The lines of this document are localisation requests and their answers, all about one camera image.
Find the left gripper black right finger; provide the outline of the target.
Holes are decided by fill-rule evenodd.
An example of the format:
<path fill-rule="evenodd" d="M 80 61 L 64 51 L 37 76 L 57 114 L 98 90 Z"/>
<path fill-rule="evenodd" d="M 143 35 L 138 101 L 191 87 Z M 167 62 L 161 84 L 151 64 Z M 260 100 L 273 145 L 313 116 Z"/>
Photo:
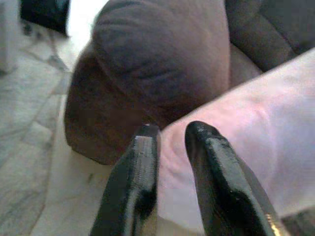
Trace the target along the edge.
<path fill-rule="evenodd" d="M 185 146 L 206 235 L 288 235 L 253 171 L 216 128 L 191 122 Z"/>

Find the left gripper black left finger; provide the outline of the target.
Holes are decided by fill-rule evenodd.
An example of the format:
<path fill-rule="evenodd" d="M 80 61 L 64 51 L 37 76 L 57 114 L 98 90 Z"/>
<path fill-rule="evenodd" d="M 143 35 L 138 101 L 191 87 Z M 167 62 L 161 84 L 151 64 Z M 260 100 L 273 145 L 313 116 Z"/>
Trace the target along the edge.
<path fill-rule="evenodd" d="M 159 156 L 159 127 L 141 126 L 110 173 L 90 235 L 145 234 L 157 204 Z"/>

